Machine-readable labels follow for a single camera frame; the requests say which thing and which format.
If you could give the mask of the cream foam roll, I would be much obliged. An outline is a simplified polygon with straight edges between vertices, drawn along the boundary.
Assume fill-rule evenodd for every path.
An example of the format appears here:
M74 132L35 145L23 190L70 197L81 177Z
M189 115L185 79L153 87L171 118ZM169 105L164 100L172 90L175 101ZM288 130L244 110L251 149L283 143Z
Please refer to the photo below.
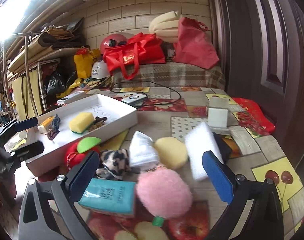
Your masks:
M149 24L149 33L155 34L163 42L176 43L178 40L179 19L177 11L170 11L154 18Z

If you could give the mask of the pink plush pig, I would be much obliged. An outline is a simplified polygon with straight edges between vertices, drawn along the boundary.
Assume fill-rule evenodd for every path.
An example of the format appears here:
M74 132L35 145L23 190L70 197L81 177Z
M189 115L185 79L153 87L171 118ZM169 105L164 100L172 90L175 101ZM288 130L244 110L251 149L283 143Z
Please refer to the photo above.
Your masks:
M177 172L161 165L140 173L136 193L150 214L166 220L183 216L193 203L188 184Z

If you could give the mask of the white power bank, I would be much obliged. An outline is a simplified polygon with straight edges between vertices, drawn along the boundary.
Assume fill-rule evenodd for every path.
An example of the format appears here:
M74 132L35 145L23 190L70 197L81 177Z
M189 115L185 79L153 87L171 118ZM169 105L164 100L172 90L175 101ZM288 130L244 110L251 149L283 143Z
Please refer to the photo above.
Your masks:
M73 93L59 99L57 101L57 104L60 106L64 106L64 105L68 105L69 103L73 103L73 102L78 101L85 97L86 97L85 91L76 91L76 92L73 92Z

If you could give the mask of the fruit print tablecloth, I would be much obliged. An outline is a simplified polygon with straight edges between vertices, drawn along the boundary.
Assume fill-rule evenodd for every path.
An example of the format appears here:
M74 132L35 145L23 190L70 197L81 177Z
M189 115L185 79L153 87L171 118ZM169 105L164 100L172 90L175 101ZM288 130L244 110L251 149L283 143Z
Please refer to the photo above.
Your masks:
M153 87L149 90L151 102L147 107L134 109L121 102L120 95L106 90L59 107L50 112L61 119L59 135L53 140L37 134L45 150L33 161L29 169L40 177L64 162L65 150L80 139L80 135L69 129L69 121L80 112L91 112L94 116L105 116L105 125L90 132L103 141L103 148L128 148L136 131L140 131L155 142L172 137L185 144L188 161L177 172L189 185L195 201L194 222L205 229L213 227L223 213L226 203L216 194L202 167L202 155L213 150L210 131L223 136L233 150L228 166L234 173L241 173L249 180L275 181L281 201L284 222L284 239L300 239L304 229L304 188L298 174L287 159L276 139L271 135L251 135L247 128L238 124L239 118L247 118L239 105L229 107L226 128L206 128L209 99L225 98L220 89L201 88L185 92L176 88Z

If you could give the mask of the white rectangular sponge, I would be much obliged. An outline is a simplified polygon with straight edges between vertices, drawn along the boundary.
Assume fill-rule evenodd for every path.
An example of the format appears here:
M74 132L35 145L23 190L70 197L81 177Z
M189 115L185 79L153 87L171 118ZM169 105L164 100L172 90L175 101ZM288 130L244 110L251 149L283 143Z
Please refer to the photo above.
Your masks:
M212 153L224 164L214 135L206 122L199 123L195 128L185 136L185 146L189 156L192 177L196 181L208 178L202 165L202 156L206 151Z

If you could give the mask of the chrome clothes rack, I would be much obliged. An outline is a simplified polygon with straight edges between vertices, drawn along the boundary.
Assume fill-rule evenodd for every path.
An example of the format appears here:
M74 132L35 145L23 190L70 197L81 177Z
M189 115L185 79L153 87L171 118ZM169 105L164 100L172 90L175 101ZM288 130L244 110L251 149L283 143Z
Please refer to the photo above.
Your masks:
M25 41L25 43L24 43L24 50L20 54L17 55L16 60L14 60L10 64L10 66L12 67L14 64L16 64L18 62L18 59L19 59L20 55L24 55L24 59L20 63L20 65L23 66L23 64L25 64L25 69L24 70L23 69L19 70L19 67L16 67L14 69L14 72L15 72L15 77L18 77L19 75L24 74L24 73L26 74L26 78L27 78L27 91L28 91L28 95L29 95L31 103L32 103L32 108L33 108L33 112L34 112L35 117L38 117L38 111L37 111L35 100L34 100L34 97L33 97L33 92L32 92L32 87L31 87L31 81L30 81L28 43L32 41L32 37L33 36L38 36L40 34L41 34L41 32L32 32L32 31L30 31L30 32L24 32L24 33L14 33L14 34L12 34L10 36L10 38L23 37L24 41ZM9 87L8 87L8 82L10 80L14 79L15 77L10 77L9 79L7 77L6 41L7 40L4 41L3 47L2 47L2 51L1 51L2 52L2 64L3 64L3 68L2 68L3 74L2 74L2 77L3 77L4 89L5 89L5 93L6 93L6 99L8 101L8 106L10 108L10 111L11 111L11 114L12 114L12 118L14 120L17 120L16 114L15 114L13 106L12 106L12 100L11 100L11 97L10 97Z

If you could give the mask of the black plastic bag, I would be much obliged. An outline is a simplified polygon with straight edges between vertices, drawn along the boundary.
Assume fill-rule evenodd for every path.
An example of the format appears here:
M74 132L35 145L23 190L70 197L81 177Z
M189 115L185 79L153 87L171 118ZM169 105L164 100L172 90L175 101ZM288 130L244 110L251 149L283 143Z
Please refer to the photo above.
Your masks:
M76 72L59 73L53 72L49 76L48 84L46 85L46 95L53 96L65 92L70 85L74 83L77 78Z

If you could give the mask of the red packet on table edge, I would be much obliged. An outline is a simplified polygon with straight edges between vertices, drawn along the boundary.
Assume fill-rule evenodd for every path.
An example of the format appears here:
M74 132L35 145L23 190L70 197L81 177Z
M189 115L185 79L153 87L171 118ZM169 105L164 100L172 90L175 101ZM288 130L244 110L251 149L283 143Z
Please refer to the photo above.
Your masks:
M248 129L255 138L270 135L275 131L275 125L264 116L259 105L250 99L233 98L244 112L236 112L239 125Z

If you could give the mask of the metal storage shelf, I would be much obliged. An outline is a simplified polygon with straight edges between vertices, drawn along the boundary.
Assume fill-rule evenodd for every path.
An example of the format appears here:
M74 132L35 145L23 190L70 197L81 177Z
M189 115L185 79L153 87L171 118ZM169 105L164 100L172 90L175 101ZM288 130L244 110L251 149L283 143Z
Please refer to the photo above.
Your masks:
M89 48L86 38L80 30L83 20L83 18L79 18L61 26L48 25L40 35L34 36L32 41L28 43L29 68L30 71L33 69L38 70L40 100L43 112L50 107L54 98L59 96L59 94L53 96L46 95L45 89L49 76L55 71L59 73L77 73L73 57L78 49L82 47ZM23 50L24 45L21 47L19 54ZM16 67L19 67L19 70L25 69L25 64L23 66L20 65L23 59L24 55L20 55L16 64L12 67L8 66L11 77L15 77L14 69Z

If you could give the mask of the yellow green scrub sponge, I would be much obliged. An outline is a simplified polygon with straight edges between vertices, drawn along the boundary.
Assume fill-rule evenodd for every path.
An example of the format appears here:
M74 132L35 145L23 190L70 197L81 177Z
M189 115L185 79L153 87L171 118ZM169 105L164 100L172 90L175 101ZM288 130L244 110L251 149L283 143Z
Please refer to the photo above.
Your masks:
M90 112L81 112L77 116L75 116L69 122L69 129L74 132L81 134L83 133L93 122L95 118Z

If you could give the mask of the red plush apple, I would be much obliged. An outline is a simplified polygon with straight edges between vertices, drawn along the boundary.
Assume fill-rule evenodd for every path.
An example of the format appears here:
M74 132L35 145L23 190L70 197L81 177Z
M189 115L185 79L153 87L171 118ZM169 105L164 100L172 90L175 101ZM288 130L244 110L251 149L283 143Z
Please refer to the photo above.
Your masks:
M101 139L97 137L85 137L73 143L65 152L64 164L68 170L81 163L91 151L99 152Z

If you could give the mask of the red fabric bag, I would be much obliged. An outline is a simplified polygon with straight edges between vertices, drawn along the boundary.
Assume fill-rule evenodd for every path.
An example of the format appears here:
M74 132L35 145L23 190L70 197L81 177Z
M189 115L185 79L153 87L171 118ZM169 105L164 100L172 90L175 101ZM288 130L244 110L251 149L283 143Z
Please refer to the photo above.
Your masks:
M207 26L197 20L179 19L178 38L174 43L173 61L211 69L219 62L217 51L207 39Z

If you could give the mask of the white cardboard tray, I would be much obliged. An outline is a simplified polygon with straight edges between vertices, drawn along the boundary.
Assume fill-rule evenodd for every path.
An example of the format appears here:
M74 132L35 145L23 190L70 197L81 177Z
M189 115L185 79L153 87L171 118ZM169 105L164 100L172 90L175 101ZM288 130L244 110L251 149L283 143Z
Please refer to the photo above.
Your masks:
M37 118L41 125L50 117L59 117L59 133L53 140L35 126L27 131L26 143L41 141L44 151L26 161L36 176L61 165L67 149L86 137L105 142L137 124L137 109L105 95L92 95L57 108Z

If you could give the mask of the yellow curtain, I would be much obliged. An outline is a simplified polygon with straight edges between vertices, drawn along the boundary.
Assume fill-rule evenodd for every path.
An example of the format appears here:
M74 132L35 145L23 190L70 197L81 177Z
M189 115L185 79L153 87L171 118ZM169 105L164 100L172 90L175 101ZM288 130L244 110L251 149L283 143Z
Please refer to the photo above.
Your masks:
M38 70L33 69L30 71L30 81L33 99L35 101L35 107L38 115L43 112L42 103L40 100ZM11 82L13 88L13 96L16 103L16 110L19 116L19 120L25 120L35 117L35 113L32 107L32 101L29 96L29 90L27 85L26 75L22 75Z

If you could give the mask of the pink red helmet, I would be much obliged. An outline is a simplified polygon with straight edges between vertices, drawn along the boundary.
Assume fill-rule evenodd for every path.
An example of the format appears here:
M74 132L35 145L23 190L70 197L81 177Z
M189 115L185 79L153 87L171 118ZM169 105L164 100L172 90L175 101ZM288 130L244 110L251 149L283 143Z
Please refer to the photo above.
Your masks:
M127 38L121 33L110 34L105 37L100 43L99 49L101 54L104 54L106 48L115 47L127 43Z

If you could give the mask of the brown hair clip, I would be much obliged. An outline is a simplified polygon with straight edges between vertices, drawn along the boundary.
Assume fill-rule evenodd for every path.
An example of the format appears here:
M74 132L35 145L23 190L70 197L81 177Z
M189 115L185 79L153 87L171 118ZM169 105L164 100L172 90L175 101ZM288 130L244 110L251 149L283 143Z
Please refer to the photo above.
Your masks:
M91 132L95 129L98 129L105 125L105 121L107 120L107 117L100 118L99 116L95 117L95 121L88 127L88 131Z

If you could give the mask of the white face mask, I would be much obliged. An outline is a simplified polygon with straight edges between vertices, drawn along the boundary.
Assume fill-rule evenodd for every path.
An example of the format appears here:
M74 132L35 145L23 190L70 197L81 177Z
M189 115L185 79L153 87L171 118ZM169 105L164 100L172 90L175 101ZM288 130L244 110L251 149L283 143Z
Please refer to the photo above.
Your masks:
M151 137L136 131L129 146L129 165L141 170L148 170L155 167L159 162L157 150L153 147Z

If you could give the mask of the plaid covered bench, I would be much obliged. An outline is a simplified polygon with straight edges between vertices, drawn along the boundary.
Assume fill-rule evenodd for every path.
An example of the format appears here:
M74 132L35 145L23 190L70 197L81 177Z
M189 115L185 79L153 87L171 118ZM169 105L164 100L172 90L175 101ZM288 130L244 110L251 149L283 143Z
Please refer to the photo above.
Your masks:
M220 66L203 69L184 63L143 64L131 80L126 80L120 70L113 72L111 83L118 87L154 87L156 83L166 87L225 88L225 76Z

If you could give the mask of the teal tissue pack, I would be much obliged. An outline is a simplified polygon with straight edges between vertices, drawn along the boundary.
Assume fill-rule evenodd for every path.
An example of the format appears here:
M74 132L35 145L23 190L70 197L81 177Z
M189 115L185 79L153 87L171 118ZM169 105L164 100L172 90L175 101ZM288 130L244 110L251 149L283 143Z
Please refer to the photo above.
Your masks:
M136 183L93 178L78 204L97 213L132 217L136 207Z

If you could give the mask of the round yellow sponge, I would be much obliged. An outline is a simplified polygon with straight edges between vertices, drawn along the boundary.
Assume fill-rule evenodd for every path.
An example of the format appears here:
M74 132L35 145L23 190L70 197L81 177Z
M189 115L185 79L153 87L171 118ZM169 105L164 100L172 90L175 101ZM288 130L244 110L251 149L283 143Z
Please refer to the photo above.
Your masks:
M164 137L154 142L160 162L171 170L181 168L188 161L186 146L174 137Z

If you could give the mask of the small white box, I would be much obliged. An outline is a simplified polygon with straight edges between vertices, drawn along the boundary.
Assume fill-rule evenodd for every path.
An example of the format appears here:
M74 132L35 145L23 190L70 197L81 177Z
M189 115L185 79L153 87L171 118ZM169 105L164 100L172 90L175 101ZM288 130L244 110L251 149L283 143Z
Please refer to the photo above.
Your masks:
M228 106L227 98L219 98L215 95L209 99L208 125L210 127L227 128Z

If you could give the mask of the red tote bag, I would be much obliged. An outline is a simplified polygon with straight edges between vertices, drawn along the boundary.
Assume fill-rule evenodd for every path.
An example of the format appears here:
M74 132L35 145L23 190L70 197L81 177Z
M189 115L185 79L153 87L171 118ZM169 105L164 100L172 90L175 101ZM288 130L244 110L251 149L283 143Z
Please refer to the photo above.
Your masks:
M162 40L156 34L139 33L124 45L106 48L103 60L111 75L120 70L125 79L131 80L138 73L140 65L166 62L161 44Z

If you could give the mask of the yellow shopping bag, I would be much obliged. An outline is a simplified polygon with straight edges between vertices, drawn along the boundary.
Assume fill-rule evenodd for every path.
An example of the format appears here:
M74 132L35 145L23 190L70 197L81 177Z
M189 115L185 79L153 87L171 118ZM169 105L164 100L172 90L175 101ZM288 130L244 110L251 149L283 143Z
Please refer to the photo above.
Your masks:
M78 78L87 79L91 77L93 64L100 58L99 49L89 49L82 47L74 55L74 63Z

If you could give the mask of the white helmet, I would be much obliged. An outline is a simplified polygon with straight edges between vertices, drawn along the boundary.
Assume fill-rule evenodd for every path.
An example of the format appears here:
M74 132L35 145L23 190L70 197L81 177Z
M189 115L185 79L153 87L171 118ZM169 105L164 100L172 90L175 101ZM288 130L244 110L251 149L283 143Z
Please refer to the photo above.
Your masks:
M108 66L103 60L97 61L93 64L91 70L91 77L93 79L103 79L109 75Z

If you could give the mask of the yellow small tissue pack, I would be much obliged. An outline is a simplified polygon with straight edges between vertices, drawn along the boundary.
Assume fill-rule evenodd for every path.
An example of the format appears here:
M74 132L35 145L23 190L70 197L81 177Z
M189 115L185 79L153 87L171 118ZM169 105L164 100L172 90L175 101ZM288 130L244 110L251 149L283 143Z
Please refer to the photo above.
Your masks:
M55 118L54 116L50 116L37 126L40 134L48 133L49 129L52 128L52 121L54 118Z

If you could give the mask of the white wireless charger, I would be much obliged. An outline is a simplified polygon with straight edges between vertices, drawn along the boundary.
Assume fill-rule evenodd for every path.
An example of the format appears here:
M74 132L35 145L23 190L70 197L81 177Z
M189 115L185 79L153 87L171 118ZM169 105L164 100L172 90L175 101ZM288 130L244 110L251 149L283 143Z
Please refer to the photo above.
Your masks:
M144 93L136 93L123 98L121 102L126 103L127 105L134 106L134 105L138 105L139 103L145 102L147 98L148 98L147 95Z

